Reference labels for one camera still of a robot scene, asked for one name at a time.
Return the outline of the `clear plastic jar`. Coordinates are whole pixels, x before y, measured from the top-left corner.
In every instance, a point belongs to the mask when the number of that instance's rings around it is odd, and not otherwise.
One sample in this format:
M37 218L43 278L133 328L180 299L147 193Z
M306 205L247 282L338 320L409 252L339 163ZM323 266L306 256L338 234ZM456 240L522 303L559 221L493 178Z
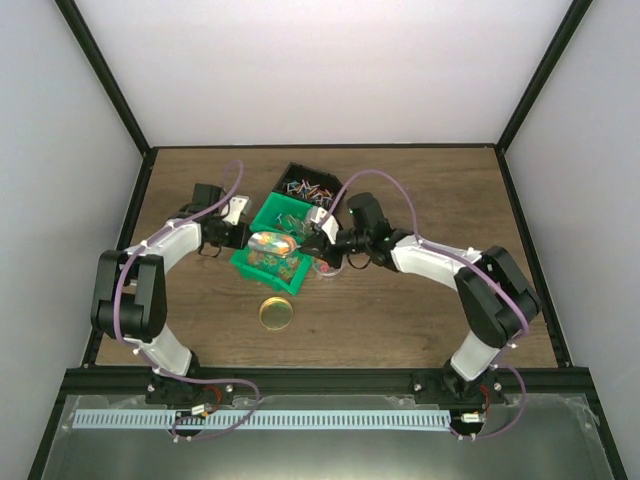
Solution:
M312 260L312 268L317 279L331 280L342 272L344 266L341 265L340 267L332 267L326 261L314 258Z

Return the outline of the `green bin gummy candies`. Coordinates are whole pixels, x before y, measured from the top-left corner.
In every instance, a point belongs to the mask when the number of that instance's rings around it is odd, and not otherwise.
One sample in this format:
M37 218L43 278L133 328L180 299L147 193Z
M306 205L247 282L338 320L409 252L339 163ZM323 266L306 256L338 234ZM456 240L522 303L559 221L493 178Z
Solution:
M284 258L246 247L235 251L230 263L247 280L267 285L274 291L297 295L312 261L310 256L299 253Z

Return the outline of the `black bin candies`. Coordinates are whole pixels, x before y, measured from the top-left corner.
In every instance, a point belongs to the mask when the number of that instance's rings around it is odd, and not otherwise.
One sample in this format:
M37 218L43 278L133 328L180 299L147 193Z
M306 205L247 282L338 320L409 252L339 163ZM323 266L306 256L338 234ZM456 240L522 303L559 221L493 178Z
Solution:
M333 174L290 162L272 191L328 210L342 187Z

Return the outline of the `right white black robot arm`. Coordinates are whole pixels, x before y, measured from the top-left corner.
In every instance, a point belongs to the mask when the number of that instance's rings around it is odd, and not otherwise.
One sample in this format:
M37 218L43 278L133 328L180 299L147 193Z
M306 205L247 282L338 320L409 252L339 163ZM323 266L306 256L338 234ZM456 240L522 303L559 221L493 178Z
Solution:
M445 363L442 384L458 403L472 399L480 379L499 354L529 331L541 302L511 254L502 247L485 251L434 243L415 232L393 228L369 192L347 202L352 227L344 229L328 210L314 206L306 215L313 233L303 253L341 266L350 254L364 254L390 271L435 281L459 297L469 332Z

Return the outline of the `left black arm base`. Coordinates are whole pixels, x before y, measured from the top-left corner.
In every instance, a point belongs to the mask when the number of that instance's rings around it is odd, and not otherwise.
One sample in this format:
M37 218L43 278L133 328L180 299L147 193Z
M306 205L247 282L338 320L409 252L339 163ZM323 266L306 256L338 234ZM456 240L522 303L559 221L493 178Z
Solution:
M191 407L202 403L229 405L234 387L226 383L192 383L150 373L146 375L148 404Z

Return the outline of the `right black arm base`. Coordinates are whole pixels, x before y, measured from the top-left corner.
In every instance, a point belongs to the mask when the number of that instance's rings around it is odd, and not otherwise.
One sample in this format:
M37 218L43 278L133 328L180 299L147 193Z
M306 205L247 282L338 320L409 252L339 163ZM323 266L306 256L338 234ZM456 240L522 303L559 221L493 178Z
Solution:
M447 408L479 406L486 400L491 405L502 404L504 396L494 388L497 381L497 377L489 373L481 374L475 380L465 381L453 371L424 369L412 374L410 389L417 401Z

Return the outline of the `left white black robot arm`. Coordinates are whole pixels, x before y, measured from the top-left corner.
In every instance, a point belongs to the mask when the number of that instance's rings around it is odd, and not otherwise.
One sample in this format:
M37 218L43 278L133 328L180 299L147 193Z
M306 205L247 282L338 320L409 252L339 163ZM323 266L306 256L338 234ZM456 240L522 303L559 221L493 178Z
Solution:
M251 208L244 195L196 184L189 203L150 237L99 257L91 307L92 326L143 355L159 375L172 376L170 393L181 403L196 402L203 377L197 358L167 325L166 274L187 255L207 245L243 249L250 236L242 221Z

